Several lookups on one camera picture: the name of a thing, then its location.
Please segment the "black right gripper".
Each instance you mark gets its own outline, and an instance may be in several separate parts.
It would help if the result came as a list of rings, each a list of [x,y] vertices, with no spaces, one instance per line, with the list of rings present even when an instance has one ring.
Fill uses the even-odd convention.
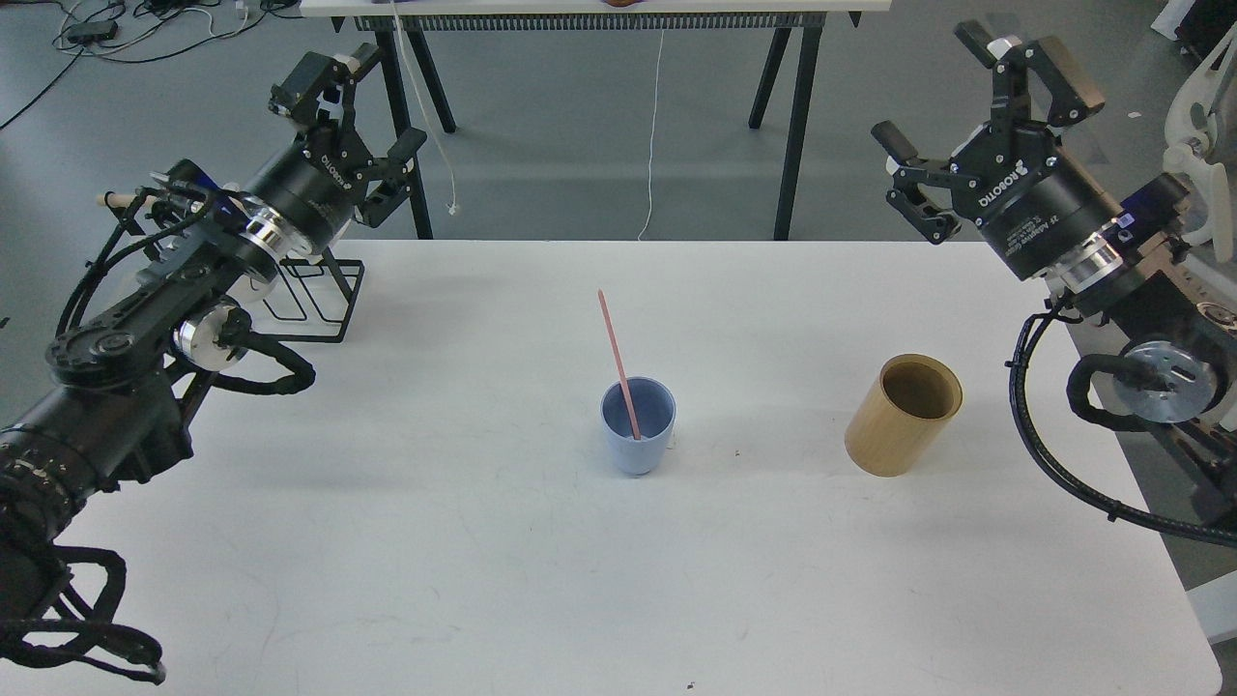
[[[871,136],[892,164],[884,202],[929,244],[944,244],[962,229],[956,215],[974,221],[1003,265],[1027,279],[1119,215],[1118,202],[1051,132],[1085,122],[1106,99],[1055,36],[1021,43],[990,35],[977,19],[955,25],[954,36],[992,74],[990,125],[976,129],[951,161],[939,161],[922,158],[894,122],[875,124]],[[1032,115],[1030,75],[1049,91],[1042,119]],[[1009,132],[1012,138],[998,135]],[[976,185],[967,185],[967,176]],[[956,215],[933,202],[928,187],[954,193]]]

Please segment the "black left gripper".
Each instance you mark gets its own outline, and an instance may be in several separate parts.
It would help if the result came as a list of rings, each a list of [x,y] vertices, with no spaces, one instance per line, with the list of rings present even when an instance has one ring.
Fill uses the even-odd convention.
[[[427,216],[418,153],[428,134],[407,129],[382,156],[357,134],[357,84],[381,58],[383,49],[371,43],[350,54],[306,52],[271,88],[270,112],[288,120],[296,135],[242,184],[242,239],[275,263],[291,253],[319,256],[350,220],[377,227],[406,202],[414,223]],[[328,135],[313,135],[319,131]]]

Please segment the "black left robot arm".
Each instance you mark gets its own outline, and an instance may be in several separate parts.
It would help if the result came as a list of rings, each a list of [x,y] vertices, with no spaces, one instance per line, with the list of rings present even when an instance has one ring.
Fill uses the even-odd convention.
[[[116,225],[62,309],[45,351],[56,384],[2,430],[2,656],[32,668],[83,661],[134,682],[163,682],[160,642],[116,622],[127,564],[59,545],[92,494],[146,483],[189,459],[190,420],[212,391],[292,396],[315,370],[294,333],[260,333],[245,294],[327,278],[344,337],[365,277],[332,246],[423,203],[426,132],[403,127],[383,155],[357,132],[357,85],[396,79],[388,45],[309,52],[275,84],[270,111],[296,135],[242,185],[182,159],[153,185],[106,193]]]

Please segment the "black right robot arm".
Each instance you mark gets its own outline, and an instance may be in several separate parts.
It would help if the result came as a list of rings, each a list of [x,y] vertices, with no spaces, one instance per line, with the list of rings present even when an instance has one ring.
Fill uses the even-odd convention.
[[[1063,131],[1105,101],[1056,37],[1021,43],[975,19],[954,35],[992,75],[990,119],[946,159],[925,159],[893,122],[875,124],[891,167],[884,202],[929,244],[970,221],[1017,278],[1061,283],[1047,312],[1025,318],[1007,362],[1016,428],[1049,478],[1110,520],[1235,546],[1235,431],[1218,423],[1235,401],[1235,312],[1188,273],[1188,185],[1169,171],[1116,202],[1068,155]],[[1102,494],[1056,461],[1037,431],[1025,401],[1035,347],[1051,323],[1091,318],[1117,328],[1126,344],[1077,359],[1066,380],[1070,409],[1105,430],[1154,436],[1192,480],[1197,520]]]

